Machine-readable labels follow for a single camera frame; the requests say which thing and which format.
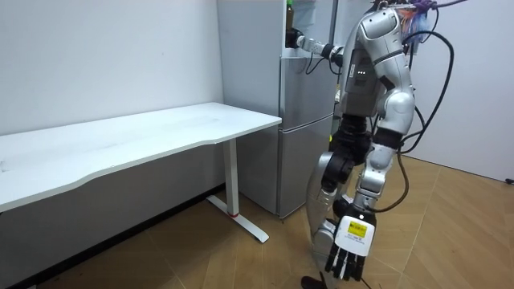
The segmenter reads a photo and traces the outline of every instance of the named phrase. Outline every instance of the silver robot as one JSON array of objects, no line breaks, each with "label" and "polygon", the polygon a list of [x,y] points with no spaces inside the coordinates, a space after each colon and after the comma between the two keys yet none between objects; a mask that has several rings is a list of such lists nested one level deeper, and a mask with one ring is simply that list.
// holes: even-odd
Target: silver robot
[{"label": "silver robot", "polygon": [[[353,28],[344,47],[307,39],[295,29],[287,31],[286,45],[321,55],[341,68],[343,117],[307,192],[313,257],[321,281],[303,277],[301,282],[304,289],[335,289],[337,279],[362,278],[377,226],[375,204],[414,117],[400,18],[393,8],[375,7]],[[381,120],[371,135],[366,119],[376,114]],[[360,164],[364,168],[352,200],[346,189],[353,167]],[[334,219],[327,218],[331,207]]]}]

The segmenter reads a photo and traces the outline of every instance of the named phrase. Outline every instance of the parquet floor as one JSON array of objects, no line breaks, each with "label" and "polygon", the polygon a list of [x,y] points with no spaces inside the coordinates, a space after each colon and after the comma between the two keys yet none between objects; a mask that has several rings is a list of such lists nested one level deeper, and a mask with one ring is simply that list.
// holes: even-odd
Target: parquet floor
[{"label": "parquet floor", "polygon": [[[415,159],[404,163],[410,195],[378,216],[364,273],[371,287],[514,288],[514,186]],[[395,166],[378,206],[402,190]],[[268,242],[259,244],[204,201],[38,288],[300,289],[301,276],[317,276],[304,208],[280,221],[241,196],[241,211]]]}]

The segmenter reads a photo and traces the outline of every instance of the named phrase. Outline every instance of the desk tabletop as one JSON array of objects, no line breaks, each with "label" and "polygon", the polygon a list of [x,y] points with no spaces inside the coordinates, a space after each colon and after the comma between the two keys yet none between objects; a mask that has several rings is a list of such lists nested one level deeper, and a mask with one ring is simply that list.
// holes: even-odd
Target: desk tabletop
[{"label": "desk tabletop", "polygon": [[280,122],[279,117],[208,103],[0,136],[0,212]]}]

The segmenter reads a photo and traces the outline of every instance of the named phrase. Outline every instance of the robot elbow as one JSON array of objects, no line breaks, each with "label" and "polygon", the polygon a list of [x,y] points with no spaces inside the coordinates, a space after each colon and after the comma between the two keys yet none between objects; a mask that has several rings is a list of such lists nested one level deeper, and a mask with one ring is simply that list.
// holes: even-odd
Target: robot elbow
[{"label": "robot elbow", "polygon": [[414,96],[405,92],[393,93],[387,97],[383,108],[383,120],[379,128],[386,128],[406,135],[414,118]]}]

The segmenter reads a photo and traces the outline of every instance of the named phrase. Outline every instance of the refrigerator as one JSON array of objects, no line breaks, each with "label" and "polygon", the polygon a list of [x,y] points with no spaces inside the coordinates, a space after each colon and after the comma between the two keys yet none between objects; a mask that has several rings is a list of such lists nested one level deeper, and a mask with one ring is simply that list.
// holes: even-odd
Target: refrigerator
[{"label": "refrigerator", "polygon": [[[303,29],[327,43],[338,1],[309,1],[299,4],[307,11]],[[237,140],[239,191],[280,218],[306,201],[311,172],[328,150],[337,91],[328,61],[306,75],[311,55],[285,48],[285,7],[285,0],[218,0],[225,104],[282,118]]]}]

